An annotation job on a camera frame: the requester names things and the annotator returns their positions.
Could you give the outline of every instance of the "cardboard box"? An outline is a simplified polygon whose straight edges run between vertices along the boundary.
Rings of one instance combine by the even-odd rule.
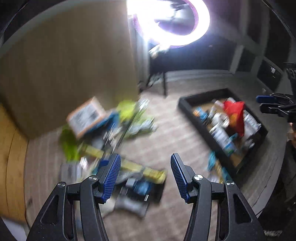
[[[106,111],[97,98],[93,97],[72,111],[67,117],[67,122],[76,138],[79,139],[106,117]]]

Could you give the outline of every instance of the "wooden cabinet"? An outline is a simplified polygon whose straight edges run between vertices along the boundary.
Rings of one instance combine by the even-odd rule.
[[[26,222],[24,165],[28,139],[0,104],[0,215]]]

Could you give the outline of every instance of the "black tray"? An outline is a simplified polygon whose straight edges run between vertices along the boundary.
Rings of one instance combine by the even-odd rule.
[[[255,142],[255,145],[249,149],[245,157],[242,159],[242,161],[235,167],[229,157],[224,153],[222,148],[219,146],[219,144],[214,140],[212,135],[207,130],[206,126],[202,123],[200,118],[196,117],[193,114],[192,108],[204,103],[208,103],[212,101],[213,99],[221,99],[221,98],[229,98],[232,97],[236,101],[242,101],[240,98],[238,98],[234,93],[232,93],[229,89],[219,89],[209,92],[204,92],[201,94],[196,94],[188,97],[181,97],[179,99],[179,108],[181,111],[186,115],[186,117],[192,122],[192,124],[195,126],[195,128],[199,131],[199,133],[202,135],[206,143],[209,145],[209,147],[215,152],[216,157],[220,160],[220,163],[223,167],[226,168],[228,173],[232,178],[234,178],[239,171],[242,170],[242,167],[244,167],[247,163],[251,162],[254,154],[258,150],[258,148],[263,143],[268,131],[265,128],[265,126],[260,122],[260,120],[257,118],[257,116],[248,108],[247,105],[245,105],[245,110],[249,112],[258,123],[261,123],[262,126],[259,129],[258,133],[260,134],[261,138]]]

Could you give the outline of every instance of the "beige carpet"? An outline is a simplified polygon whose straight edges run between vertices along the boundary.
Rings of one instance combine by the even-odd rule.
[[[168,169],[168,178],[160,205],[151,205],[144,219],[126,211],[114,211],[104,218],[110,241],[183,240],[192,205],[185,204],[170,169],[170,156],[179,153],[183,162],[197,174],[206,171],[209,147],[186,117],[178,110],[181,96],[229,87],[258,115],[269,131],[257,157],[241,177],[239,185],[254,205],[270,178],[277,158],[283,158],[286,123],[276,116],[260,113],[255,96],[261,94],[257,83],[246,83],[232,75],[168,83],[168,97],[162,96],[162,85],[156,84],[141,96],[148,98],[148,113],[155,117],[158,129],[151,135],[122,143],[119,153],[129,160]],[[27,220],[32,225],[48,195],[58,182],[58,170],[64,156],[58,146],[60,130],[29,142],[25,164],[25,200]],[[213,210],[209,240],[215,237],[216,211]]]

